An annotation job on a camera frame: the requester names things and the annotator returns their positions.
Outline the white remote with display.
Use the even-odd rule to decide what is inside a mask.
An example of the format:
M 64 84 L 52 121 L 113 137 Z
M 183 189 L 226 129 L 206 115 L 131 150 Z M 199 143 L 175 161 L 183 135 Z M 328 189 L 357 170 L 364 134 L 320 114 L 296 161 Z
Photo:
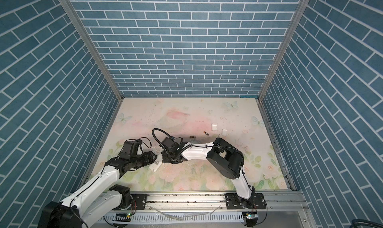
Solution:
M 149 166 L 149 169 L 150 169 L 152 172 L 157 172 L 158 169 L 161 167 L 162 164 L 163 164 L 162 159 L 160 159 L 160 160 L 156 160 L 153 164 L 151 164 L 151 165 Z

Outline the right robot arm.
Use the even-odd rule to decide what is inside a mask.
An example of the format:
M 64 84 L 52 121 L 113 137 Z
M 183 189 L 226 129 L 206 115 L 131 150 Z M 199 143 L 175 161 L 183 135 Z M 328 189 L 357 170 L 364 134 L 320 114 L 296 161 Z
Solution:
M 255 190 L 248 183 L 244 170 L 244 156 L 222 138 L 205 144 L 193 144 L 181 141 L 177 143 L 174 137 L 166 137 L 159 143 L 163 149 L 163 163 L 177 164 L 189 160 L 204 160 L 210 162 L 224 177 L 231 179 L 237 195 L 249 200 Z

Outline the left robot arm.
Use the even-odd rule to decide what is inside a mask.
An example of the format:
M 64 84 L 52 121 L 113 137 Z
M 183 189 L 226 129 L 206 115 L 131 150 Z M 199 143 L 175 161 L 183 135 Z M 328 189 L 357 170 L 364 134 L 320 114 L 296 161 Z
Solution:
M 151 165 L 152 151 L 138 153 L 141 139 L 128 140 L 118 156 L 108 160 L 96 176 L 60 202 L 50 202 L 41 213 L 40 228 L 89 228 L 113 209 L 134 210 L 130 188 L 116 182 L 125 173 Z

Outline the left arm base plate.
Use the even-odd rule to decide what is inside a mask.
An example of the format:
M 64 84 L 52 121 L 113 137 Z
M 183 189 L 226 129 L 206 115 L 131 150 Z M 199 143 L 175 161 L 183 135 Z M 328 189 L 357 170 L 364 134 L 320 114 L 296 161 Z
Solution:
M 120 210 L 144 210 L 146 207 L 148 194 L 130 194 L 123 195 L 122 201 L 118 209 Z

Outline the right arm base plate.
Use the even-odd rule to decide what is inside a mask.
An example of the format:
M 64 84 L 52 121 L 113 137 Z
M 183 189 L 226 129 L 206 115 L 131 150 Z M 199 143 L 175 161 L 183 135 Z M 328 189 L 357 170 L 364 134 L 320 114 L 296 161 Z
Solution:
M 228 210 L 266 209 L 266 201 L 262 193 L 251 194 L 249 199 L 241 198 L 236 193 L 226 193 L 224 197 Z

